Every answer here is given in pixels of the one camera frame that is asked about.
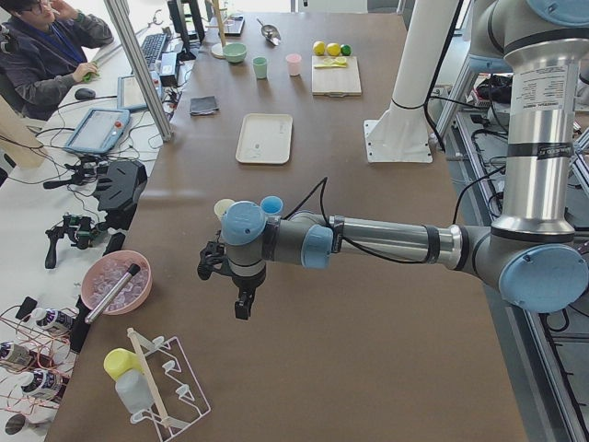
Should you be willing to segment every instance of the lime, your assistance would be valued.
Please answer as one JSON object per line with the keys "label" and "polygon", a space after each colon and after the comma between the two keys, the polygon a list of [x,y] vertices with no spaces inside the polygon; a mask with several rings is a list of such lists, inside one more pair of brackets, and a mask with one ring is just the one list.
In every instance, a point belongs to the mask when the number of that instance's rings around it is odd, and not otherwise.
{"label": "lime", "polygon": [[325,42],[316,41],[315,43],[313,43],[313,54],[323,55],[323,53],[325,53]]}
{"label": "lime", "polygon": [[349,44],[342,44],[341,55],[345,55],[346,57],[352,55],[352,46]]}
{"label": "lime", "polygon": [[337,57],[340,55],[340,45],[338,43],[330,43],[328,44],[328,54],[332,57]]}

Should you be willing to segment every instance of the plastic bottle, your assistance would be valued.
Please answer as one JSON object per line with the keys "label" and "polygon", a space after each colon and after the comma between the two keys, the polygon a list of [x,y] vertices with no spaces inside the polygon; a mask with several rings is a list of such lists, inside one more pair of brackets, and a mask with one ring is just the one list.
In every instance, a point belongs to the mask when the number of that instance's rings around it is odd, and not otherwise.
{"label": "plastic bottle", "polygon": [[0,343],[0,366],[15,371],[32,370],[53,366],[53,360],[23,345],[6,342]]}
{"label": "plastic bottle", "polygon": [[49,370],[33,370],[18,375],[17,384],[32,398],[60,403],[69,378]]}
{"label": "plastic bottle", "polygon": [[74,326],[74,318],[53,308],[35,308],[30,316],[37,321],[39,327],[52,336],[68,334]]}
{"label": "plastic bottle", "polygon": [[114,389],[129,413],[151,408],[154,398],[135,353],[115,348],[104,358],[104,369],[115,381]]}
{"label": "plastic bottle", "polygon": [[114,389],[121,398],[127,411],[131,414],[149,410],[154,404],[147,379],[139,370],[132,368],[125,371],[115,382]]}

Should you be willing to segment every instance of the hand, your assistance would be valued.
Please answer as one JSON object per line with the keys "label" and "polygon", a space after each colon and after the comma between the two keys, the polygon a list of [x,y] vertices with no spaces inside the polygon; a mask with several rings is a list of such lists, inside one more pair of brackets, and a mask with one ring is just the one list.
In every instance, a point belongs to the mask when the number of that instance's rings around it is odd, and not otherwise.
{"label": "hand", "polygon": [[60,20],[75,20],[77,18],[77,9],[73,9],[64,0],[52,0],[52,8],[59,12],[59,16],[55,15]]}
{"label": "hand", "polygon": [[97,75],[98,68],[93,63],[80,63],[77,68],[72,73],[72,77],[74,78],[76,83],[81,83],[84,80],[84,77],[88,74]]}

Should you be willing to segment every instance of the computer mouse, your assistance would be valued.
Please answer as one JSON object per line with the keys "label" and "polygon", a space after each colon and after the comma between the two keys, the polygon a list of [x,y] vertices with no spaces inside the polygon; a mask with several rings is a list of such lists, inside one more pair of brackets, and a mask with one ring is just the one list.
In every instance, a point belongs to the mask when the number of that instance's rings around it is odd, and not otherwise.
{"label": "computer mouse", "polygon": [[87,87],[81,87],[75,92],[74,97],[75,99],[93,99],[96,97],[96,92]]}

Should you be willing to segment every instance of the yellow bottle cap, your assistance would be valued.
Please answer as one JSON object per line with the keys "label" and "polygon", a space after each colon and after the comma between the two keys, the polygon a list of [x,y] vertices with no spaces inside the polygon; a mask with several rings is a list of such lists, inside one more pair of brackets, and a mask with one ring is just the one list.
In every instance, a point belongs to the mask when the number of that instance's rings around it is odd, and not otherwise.
{"label": "yellow bottle cap", "polygon": [[115,348],[104,358],[104,370],[113,380],[117,380],[125,371],[132,368],[140,373],[144,372],[137,355],[124,348]]}

